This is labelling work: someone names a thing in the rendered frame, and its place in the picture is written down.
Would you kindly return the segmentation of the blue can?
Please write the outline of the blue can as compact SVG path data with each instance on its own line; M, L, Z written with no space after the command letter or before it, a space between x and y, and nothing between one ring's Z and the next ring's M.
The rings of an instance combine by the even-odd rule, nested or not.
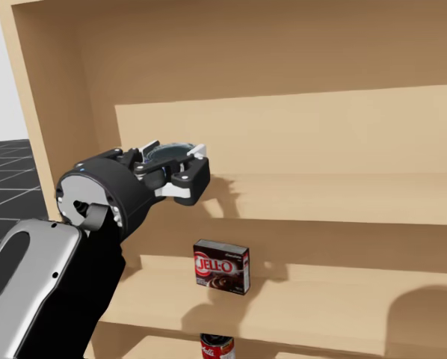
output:
M186 156L189 151L194 149L194 147L195 145L190 143L155 145L151 149L145 149L143 151L144 162L148 164ZM170 182L171 175L174 172L176 172L176 170L173 170L171 166L167 165L160 170L146 174L144 176L144 182L150 189L161 188L166 183Z

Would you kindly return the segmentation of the pale wooden shelf unit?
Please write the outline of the pale wooden shelf unit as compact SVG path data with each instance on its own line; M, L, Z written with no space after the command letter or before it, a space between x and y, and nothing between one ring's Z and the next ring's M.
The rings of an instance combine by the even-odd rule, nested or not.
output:
M92 359L447 359L447 0L0 0L48 214L77 161L205 144L199 203L165 200ZM196 283L200 239L250 289Z

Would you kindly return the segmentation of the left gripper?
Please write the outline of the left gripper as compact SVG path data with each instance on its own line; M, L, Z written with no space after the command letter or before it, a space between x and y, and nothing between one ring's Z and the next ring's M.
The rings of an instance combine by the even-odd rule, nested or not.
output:
M195 145L186 156L146 164L146 154L159 145L160 141L154 140L123 152L117 160L94 157L67 171L56 186L59 212L66 221L81 226L86 215L78 208L83 203L109 206L124 241L159 198L172 197L179 204L193 206L211 178L206 145ZM126 165L135 165L134 172ZM164 185L162 168L167 165L176 172Z

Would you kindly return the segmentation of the red and white can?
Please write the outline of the red and white can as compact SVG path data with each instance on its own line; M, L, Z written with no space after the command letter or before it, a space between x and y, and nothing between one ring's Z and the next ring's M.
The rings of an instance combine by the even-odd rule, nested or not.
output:
M201 334L200 343L203 359L236 359L233 337Z

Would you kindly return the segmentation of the dark brown carton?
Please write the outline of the dark brown carton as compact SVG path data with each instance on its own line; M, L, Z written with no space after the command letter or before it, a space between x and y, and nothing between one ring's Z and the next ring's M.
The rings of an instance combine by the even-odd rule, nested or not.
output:
M245 295L250 289L250 249L200 239L193 245L196 283Z

